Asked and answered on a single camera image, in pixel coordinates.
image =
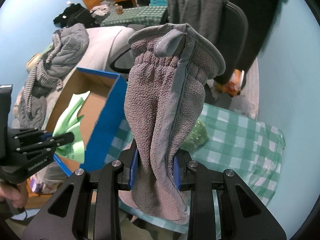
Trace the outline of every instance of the light blue wall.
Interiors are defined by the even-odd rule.
[[[320,27],[304,0],[281,5],[258,61],[258,118],[280,128],[286,141],[268,208],[290,238],[320,193]]]
[[[0,84],[13,84],[12,101],[28,76],[26,63],[50,44],[56,30],[53,19],[67,7],[67,1],[6,0],[0,8]]]

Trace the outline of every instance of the human hand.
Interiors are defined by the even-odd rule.
[[[15,208],[24,208],[28,200],[27,182],[17,185],[17,189],[0,182],[0,202],[4,199],[11,199]]]

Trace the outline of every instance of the gingham tablecloth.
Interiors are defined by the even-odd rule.
[[[282,132],[263,122],[208,104],[204,104],[199,118],[206,125],[209,141],[190,153],[192,159],[215,171],[233,169],[261,201],[268,205],[279,181],[281,153],[285,146]],[[123,120],[105,162],[118,158],[132,138],[129,125]],[[212,192],[219,239],[221,230],[218,202],[215,191]],[[159,227],[183,234],[188,231],[188,224],[178,225],[169,220],[148,216],[125,205],[121,200],[119,207]]]
[[[124,9],[123,14],[112,11],[103,20],[101,27],[106,26],[128,26],[129,24],[143,24],[146,27],[160,25],[166,6],[143,6]]]

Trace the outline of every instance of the silver screw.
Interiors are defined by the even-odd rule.
[[[189,166],[190,166],[190,167],[196,167],[196,166],[198,166],[198,162],[196,162],[196,161],[189,161]]]
[[[82,175],[84,173],[84,169],[76,169],[75,174],[76,175]]]
[[[226,175],[229,177],[232,177],[235,174],[235,172],[233,170],[227,169],[226,170]]]
[[[118,167],[120,165],[121,165],[121,161],[120,160],[115,160],[115,161],[112,162],[112,166],[114,166],[114,167]]]

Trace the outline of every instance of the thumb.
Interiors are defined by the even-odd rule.
[[[0,197],[11,199],[11,200],[19,200],[20,193],[14,187],[11,187],[4,183],[0,183]]]

